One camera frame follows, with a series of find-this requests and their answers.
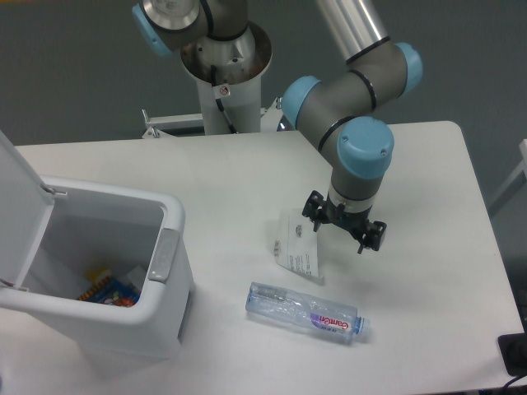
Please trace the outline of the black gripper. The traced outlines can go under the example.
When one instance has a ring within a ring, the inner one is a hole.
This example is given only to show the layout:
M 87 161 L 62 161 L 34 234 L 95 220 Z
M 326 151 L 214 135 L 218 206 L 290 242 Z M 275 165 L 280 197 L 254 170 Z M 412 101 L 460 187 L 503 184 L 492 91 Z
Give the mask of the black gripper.
M 357 250 L 361 254 L 364 249 L 378 251 L 385 237 L 387 224 L 383 221 L 369 221 L 368 216 L 372 205 L 359 207 L 349 211 L 351 200 L 342 200 L 340 196 L 328 195 L 327 200 L 321 193 L 313 190 L 307 198 L 301 214 L 313 224 L 313 231 L 317 232 L 322 225 L 335 225 L 356 237 L 359 243 Z

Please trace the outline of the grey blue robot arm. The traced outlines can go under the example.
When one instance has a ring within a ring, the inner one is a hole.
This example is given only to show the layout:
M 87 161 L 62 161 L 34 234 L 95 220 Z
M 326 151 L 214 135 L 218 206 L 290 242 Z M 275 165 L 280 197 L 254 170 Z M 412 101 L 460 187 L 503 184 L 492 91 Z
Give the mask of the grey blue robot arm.
M 314 226 L 347 231 L 360 249 L 378 250 L 386 225 L 369 213 L 389 168 L 394 136 L 371 117 L 422 79 L 419 53 L 389 37 L 370 1 L 317 4 L 346 63 L 331 83 L 301 77 L 285 91 L 285 119 L 331 165 L 326 194 L 313 192 L 303 215 Z M 240 134 L 261 129 L 261 78 L 272 58 L 265 31 L 244 1 L 140 1 L 139 31 L 160 56 L 179 53 L 198 88 L 204 131 Z

